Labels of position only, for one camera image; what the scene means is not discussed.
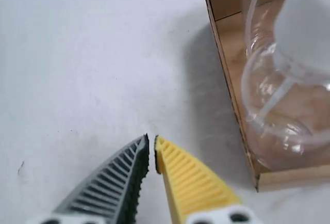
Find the clear glass bottle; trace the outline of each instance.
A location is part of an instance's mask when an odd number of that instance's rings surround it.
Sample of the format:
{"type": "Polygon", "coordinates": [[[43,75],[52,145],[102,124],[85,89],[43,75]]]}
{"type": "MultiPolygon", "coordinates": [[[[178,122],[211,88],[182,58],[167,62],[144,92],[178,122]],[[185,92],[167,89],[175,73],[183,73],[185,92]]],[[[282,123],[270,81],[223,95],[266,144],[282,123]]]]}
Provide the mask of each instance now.
{"type": "Polygon", "coordinates": [[[273,23],[284,0],[242,0],[246,56],[273,38],[273,23]]]}
{"type": "Polygon", "coordinates": [[[272,170],[330,163],[330,0],[285,0],[243,71],[247,143],[272,170]]]}

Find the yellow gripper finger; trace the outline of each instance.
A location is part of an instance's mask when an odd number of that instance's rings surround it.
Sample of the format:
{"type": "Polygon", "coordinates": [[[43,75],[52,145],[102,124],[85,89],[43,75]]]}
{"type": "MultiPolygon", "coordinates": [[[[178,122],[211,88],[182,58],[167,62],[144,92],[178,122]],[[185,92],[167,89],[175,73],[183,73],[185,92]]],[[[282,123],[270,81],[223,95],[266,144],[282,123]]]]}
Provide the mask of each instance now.
{"type": "Polygon", "coordinates": [[[157,136],[156,170],[163,174],[173,224],[184,224],[195,212],[240,204],[218,176],[177,145],[157,136]]]}

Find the white table surface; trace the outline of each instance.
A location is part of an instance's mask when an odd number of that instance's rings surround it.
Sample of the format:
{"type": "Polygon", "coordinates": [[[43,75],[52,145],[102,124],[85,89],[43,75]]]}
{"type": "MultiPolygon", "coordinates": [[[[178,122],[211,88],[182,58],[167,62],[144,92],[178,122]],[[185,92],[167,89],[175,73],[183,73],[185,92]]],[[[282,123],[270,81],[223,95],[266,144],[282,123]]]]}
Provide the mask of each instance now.
{"type": "MultiPolygon", "coordinates": [[[[330,219],[329,185],[253,188],[204,0],[0,0],[0,223],[53,210],[146,132],[203,161],[265,223],[330,219]]],[[[171,222],[153,151],[139,202],[137,223],[171,222]]]]}

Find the ribbed rubber pad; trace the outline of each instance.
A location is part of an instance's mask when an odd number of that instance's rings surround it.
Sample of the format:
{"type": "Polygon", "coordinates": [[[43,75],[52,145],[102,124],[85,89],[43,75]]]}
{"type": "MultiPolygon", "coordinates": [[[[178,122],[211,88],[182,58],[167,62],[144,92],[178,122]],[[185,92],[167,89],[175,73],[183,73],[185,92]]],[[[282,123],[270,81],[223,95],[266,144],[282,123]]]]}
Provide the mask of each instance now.
{"type": "Polygon", "coordinates": [[[195,212],[240,204],[233,191],[207,166],[160,136],[155,140],[155,156],[174,224],[184,224],[195,212]]]}
{"type": "Polygon", "coordinates": [[[54,212],[102,216],[107,223],[135,223],[148,165],[149,140],[143,135],[99,166],[54,212]]]}

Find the cardboard box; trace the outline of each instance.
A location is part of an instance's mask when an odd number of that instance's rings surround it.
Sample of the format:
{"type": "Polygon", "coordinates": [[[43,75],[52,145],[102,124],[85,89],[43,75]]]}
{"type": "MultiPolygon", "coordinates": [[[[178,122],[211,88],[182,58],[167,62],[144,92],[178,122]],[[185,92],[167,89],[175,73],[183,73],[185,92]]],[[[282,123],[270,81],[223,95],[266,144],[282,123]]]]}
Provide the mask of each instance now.
{"type": "MultiPolygon", "coordinates": [[[[274,0],[262,0],[267,3],[274,0]]],[[[242,134],[243,146],[257,191],[330,182],[330,161],[320,159],[318,166],[270,171],[254,159],[246,144],[246,122],[241,102],[240,80],[246,62],[241,0],[206,0],[213,34],[227,81],[233,109],[242,134]]]]}

